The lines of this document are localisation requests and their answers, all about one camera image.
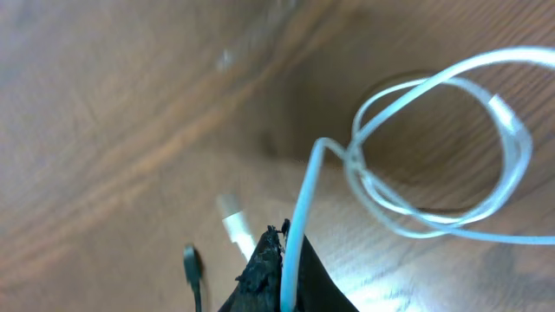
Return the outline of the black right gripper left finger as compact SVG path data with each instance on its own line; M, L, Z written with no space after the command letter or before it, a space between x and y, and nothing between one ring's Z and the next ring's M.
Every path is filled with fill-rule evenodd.
M282 274L281 231L269 225L243 272L236 277L234 291L219 312L278 312Z

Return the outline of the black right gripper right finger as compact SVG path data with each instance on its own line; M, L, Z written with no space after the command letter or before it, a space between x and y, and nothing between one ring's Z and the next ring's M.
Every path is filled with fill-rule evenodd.
M358 312L355 305L336 286L306 236L298 261L295 306L281 305L282 311Z

